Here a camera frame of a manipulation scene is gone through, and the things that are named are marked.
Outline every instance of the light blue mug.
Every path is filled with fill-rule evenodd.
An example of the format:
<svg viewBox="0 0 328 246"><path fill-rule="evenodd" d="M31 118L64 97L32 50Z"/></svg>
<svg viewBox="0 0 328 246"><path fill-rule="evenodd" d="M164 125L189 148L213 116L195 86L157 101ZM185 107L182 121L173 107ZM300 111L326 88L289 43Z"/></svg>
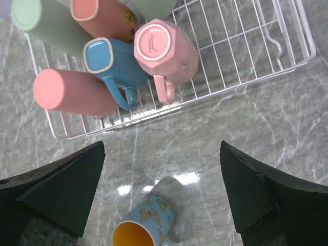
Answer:
<svg viewBox="0 0 328 246"><path fill-rule="evenodd" d="M117 225L113 246L168 246L166 236L175 220L171 204L157 195L147 196Z"/></svg>
<svg viewBox="0 0 328 246"><path fill-rule="evenodd" d="M133 109L137 102L134 90L143 86L148 78L134 57L133 45L100 37L85 45L83 55L88 72L105 82L117 104L126 110ZM119 88L125 91L128 101Z"/></svg>

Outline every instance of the pink mug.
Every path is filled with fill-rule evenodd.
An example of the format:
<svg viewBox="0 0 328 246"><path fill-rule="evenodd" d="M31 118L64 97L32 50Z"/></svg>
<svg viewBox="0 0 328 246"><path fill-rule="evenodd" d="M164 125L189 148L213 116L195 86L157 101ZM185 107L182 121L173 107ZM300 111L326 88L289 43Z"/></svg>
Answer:
<svg viewBox="0 0 328 246"><path fill-rule="evenodd" d="M199 54L177 25L154 19L136 32L134 56L154 76L158 99L175 101L175 86L189 81L198 69Z"/></svg>
<svg viewBox="0 0 328 246"><path fill-rule="evenodd" d="M104 117L117 107L105 83L85 72L42 70L34 80L33 93L36 102L48 110Z"/></svg>
<svg viewBox="0 0 328 246"><path fill-rule="evenodd" d="M94 38L111 37L132 44L135 14L119 0L72 0L73 18Z"/></svg>

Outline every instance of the dish drying rack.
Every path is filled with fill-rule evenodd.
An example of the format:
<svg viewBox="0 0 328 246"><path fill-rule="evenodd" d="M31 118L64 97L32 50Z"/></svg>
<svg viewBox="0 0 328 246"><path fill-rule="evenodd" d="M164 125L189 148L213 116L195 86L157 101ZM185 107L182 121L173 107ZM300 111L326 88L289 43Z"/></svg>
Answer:
<svg viewBox="0 0 328 246"><path fill-rule="evenodd" d="M316 49L301 0L182 0L167 18L182 27L199 51L199 69L177 87L176 102L162 105L153 81L137 90L138 106L105 118L46 110L55 139L108 132L169 114L195 101L295 71ZM44 68L85 71L82 61L26 34L35 74ZM59 66L56 58L64 61Z"/></svg>

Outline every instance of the green mug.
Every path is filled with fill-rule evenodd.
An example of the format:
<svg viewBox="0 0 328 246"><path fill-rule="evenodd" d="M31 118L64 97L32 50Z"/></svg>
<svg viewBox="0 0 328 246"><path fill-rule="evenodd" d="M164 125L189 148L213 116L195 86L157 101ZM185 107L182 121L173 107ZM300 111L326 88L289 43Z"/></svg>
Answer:
<svg viewBox="0 0 328 246"><path fill-rule="evenodd" d="M131 0L138 12L150 21L153 19L165 19L174 10L177 0Z"/></svg>
<svg viewBox="0 0 328 246"><path fill-rule="evenodd" d="M13 0L11 18L22 31L79 59L93 39L73 19L70 8L55 0Z"/></svg>

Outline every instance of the butterfly mug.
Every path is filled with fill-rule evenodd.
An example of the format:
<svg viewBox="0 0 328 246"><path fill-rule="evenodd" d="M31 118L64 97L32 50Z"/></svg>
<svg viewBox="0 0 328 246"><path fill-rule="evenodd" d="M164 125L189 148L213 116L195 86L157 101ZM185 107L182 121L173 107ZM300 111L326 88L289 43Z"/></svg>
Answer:
<svg viewBox="0 0 328 246"><path fill-rule="evenodd" d="M168 246L166 235L173 226L175 213L165 198L147 196L115 228L113 246Z"/></svg>

